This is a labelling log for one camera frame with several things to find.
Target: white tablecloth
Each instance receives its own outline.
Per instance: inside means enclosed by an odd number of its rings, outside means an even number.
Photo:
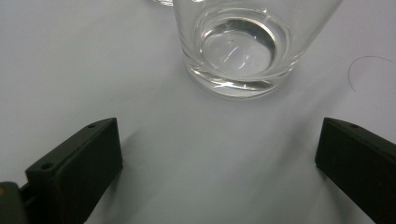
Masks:
[[[396,142],[396,1],[346,0],[277,90],[230,100],[181,61],[171,7],[0,3],[0,181],[116,117],[124,168],[87,223],[373,223],[316,168],[323,118]]]

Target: hole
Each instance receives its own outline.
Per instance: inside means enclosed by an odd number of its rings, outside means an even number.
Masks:
[[[53,166],[53,163],[47,162],[47,163],[45,163],[44,165],[41,166],[41,169],[42,169],[42,170],[48,170],[48,169],[50,169],[52,166]]]

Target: white table surface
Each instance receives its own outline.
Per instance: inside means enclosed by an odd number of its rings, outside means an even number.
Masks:
[[[87,223],[373,223],[314,157],[325,117],[396,143],[395,10],[345,0],[280,88],[241,101],[187,75],[171,7],[3,0],[0,180],[116,117],[124,168]]]

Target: glass base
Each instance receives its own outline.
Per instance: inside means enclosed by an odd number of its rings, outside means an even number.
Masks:
[[[173,0],[153,0],[154,2],[160,3],[164,6],[171,7],[173,5]]]
[[[290,71],[254,81],[234,80],[210,74],[201,67],[192,64],[186,55],[184,57],[187,70],[199,84],[217,94],[239,99],[254,98],[272,91],[285,80]]]

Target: clear glass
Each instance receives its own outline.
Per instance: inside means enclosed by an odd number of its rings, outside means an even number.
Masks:
[[[164,6],[172,6],[173,5],[173,1],[172,0],[153,0],[154,2],[163,4]]]
[[[342,0],[174,0],[191,76],[222,95],[277,87]]]

